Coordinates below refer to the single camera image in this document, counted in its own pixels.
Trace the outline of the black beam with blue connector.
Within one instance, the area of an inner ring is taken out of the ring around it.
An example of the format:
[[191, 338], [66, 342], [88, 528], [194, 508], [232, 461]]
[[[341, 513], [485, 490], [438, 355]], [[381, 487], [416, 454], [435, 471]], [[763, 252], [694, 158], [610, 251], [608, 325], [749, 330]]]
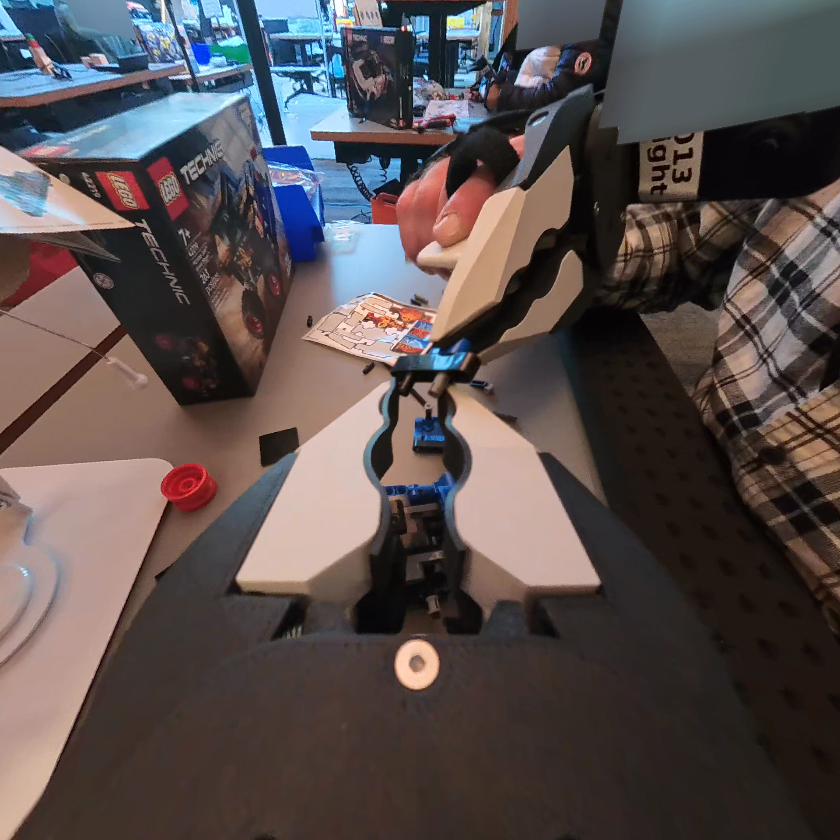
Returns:
[[415, 383], [425, 382], [428, 394], [437, 400], [450, 385], [471, 382], [480, 366], [480, 357], [471, 350], [470, 342], [462, 339], [446, 351], [434, 348], [428, 353], [400, 356], [392, 365], [392, 377], [400, 396], [409, 396]]

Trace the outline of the person's plaid shirt torso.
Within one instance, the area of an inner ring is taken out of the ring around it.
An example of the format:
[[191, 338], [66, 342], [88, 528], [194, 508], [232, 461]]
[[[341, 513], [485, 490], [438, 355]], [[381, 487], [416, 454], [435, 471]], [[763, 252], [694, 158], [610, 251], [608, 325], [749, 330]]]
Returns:
[[771, 203], [742, 246], [696, 392], [740, 498], [839, 613], [839, 214]]

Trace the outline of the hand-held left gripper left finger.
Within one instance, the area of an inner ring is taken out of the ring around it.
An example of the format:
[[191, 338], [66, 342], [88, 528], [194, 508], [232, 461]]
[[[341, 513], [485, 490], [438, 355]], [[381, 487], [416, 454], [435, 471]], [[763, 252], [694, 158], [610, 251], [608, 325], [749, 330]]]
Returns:
[[361, 599], [372, 588], [382, 497], [364, 453], [383, 426], [388, 387], [376, 387], [300, 447], [237, 572], [243, 592]]

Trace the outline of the person's right hand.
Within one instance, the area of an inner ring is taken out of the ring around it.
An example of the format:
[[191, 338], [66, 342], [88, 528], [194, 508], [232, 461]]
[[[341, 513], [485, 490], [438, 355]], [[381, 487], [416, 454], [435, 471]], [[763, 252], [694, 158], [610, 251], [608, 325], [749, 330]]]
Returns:
[[418, 266], [418, 255], [433, 242], [447, 248], [469, 236], [481, 209], [497, 189], [490, 170], [479, 164], [452, 195], [446, 190], [448, 146], [433, 155], [406, 184], [396, 205], [396, 218], [406, 259]]

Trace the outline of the person's right forearm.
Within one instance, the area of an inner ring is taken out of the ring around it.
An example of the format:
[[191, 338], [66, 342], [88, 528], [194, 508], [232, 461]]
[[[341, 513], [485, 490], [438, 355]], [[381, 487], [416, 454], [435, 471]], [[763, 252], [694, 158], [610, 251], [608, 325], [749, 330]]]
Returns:
[[673, 312], [720, 307], [748, 239], [788, 200], [631, 205], [613, 267], [595, 294], [597, 308]]

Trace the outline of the toy truck model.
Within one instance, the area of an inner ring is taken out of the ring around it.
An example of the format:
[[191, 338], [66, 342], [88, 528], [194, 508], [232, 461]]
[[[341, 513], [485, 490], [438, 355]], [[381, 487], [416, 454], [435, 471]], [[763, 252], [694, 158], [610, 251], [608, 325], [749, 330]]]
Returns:
[[454, 485], [455, 478], [445, 471], [430, 484], [386, 486], [385, 493], [406, 557], [408, 605], [440, 619], [449, 634], [467, 634], [480, 621], [474, 621], [473, 608], [447, 574], [445, 503]]

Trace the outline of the black pole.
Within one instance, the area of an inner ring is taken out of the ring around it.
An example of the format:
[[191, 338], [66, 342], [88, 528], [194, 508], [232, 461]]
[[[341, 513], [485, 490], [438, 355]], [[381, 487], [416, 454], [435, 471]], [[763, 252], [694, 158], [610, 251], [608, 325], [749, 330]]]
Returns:
[[266, 116], [266, 125], [273, 145], [287, 144], [287, 137], [280, 115], [277, 93], [274, 87], [274, 77], [270, 71], [266, 43], [263, 38], [255, 1], [237, 1], [239, 26], [245, 38], [250, 56], [250, 63], [259, 90], [259, 98]]

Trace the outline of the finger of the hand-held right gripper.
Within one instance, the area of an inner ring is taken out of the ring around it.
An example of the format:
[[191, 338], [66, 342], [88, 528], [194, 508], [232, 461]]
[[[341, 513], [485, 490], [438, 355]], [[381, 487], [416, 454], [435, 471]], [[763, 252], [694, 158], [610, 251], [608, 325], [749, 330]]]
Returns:
[[478, 338], [516, 291], [546, 232], [561, 231], [571, 215], [574, 171], [566, 147], [528, 189], [511, 186], [490, 197], [458, 247], [430, 248], [428, 257], [457, 255], [437, 309], [431, 341], [449, 346]]
[[575, 251], [543, 251], [478, 338], [478, 356], [495, 360], [551, 333], [583, 288], [583, 265]]

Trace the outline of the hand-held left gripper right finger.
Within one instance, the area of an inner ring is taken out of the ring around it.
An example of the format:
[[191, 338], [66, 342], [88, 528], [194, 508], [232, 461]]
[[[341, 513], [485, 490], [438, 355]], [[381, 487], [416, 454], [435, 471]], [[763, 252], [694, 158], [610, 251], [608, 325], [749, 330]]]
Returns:
[[499, 602], [590, 595], [601, 579], [538, 450], [476, 399], [455, 399], [453, 429], [467, 453], [455, 491], [465, 545], [461, 589], [484, 613]]

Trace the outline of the black toy set box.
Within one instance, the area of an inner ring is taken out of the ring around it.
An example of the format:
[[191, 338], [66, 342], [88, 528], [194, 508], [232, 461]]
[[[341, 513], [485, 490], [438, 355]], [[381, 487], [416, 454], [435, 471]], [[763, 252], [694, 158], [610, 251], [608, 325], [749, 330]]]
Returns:
[[256, 394], [292, 262], [248, 97], [175, 93], [20, 155], [130, 223], [80, 266], [174, 399]]

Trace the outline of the clear plastic bag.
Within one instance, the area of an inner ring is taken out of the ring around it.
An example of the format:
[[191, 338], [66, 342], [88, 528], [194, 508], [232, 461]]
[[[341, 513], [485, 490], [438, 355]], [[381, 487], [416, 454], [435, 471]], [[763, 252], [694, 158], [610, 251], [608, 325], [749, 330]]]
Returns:
[[321, 173], [285, 163], [269, 162], [267, 165], [271, 183], [276, 190], [288, 192], [293, 186], [300, 187], [310, 202], [319, 196]]

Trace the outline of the background table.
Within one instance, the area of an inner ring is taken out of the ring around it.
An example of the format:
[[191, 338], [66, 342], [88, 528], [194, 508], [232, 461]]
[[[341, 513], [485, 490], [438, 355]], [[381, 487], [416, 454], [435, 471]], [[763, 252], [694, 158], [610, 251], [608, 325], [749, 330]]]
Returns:
[[382, 124], [351, 116], [346, 108], [334, 110], [310, 129], [312, 141], [332, 145], [336, 162], [362, 165], [371, 160], [398, 161], [403, 167], [425, 161], [436, 150], [449, 143], [458, 132], [489, 117], [487, 109], [468, 103], [468, 116], [458, 119], [454, 128], [392, 129]]

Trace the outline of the background toy set box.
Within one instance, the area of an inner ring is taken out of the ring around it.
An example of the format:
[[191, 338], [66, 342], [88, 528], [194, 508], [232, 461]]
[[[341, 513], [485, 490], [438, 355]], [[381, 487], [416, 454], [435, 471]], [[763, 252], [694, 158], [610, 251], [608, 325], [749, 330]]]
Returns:
[[350, 116], [410, 130], [414, 121], [413, 32], [409, 28], [342, 27], [340, 34]]

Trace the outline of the blue panel piece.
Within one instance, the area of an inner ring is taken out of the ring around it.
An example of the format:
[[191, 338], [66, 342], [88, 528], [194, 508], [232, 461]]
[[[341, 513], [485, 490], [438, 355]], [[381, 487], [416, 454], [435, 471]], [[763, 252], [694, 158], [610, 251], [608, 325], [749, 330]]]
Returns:
[[424, 406], [424, 414], [414, 419], [412, 449], [416, 455], [441, 455], [444, 452], [445, 434], [430, 403]]

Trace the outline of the black flat tile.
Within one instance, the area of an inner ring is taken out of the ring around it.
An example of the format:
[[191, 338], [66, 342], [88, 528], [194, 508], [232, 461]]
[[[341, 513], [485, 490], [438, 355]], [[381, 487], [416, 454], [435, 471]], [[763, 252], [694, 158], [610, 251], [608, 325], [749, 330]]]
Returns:
[[259, 462], [268, 468], [295, 453], [300, 446], [298, 429], [288, 427], [259, 436]]

